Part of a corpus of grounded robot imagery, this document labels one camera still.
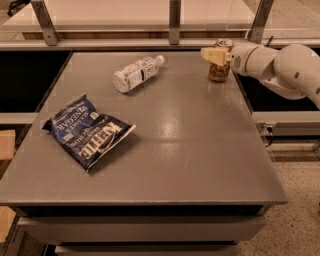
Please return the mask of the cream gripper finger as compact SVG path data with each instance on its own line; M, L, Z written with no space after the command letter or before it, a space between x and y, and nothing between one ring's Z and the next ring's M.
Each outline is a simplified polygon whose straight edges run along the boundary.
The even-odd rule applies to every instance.
M201 49L201 57L218 66L224 66L230 60L227 48L206 47Z

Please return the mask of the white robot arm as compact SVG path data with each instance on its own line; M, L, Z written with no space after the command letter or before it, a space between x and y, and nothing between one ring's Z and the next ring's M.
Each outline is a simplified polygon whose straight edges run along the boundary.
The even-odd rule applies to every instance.
M281 50L262 44L242 43L228 51L225 47L201 49L201 57L231 70L252 77L279 96L298 100L309 98L320 108L320 56L311 48L288 45Z

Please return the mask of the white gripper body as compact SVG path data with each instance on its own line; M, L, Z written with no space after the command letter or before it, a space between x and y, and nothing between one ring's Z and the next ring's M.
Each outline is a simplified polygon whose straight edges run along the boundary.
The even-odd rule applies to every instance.
M259 54L264 54L266 47L261 44L239 44L231 50L230 67L234 73L261 77L264 61Z

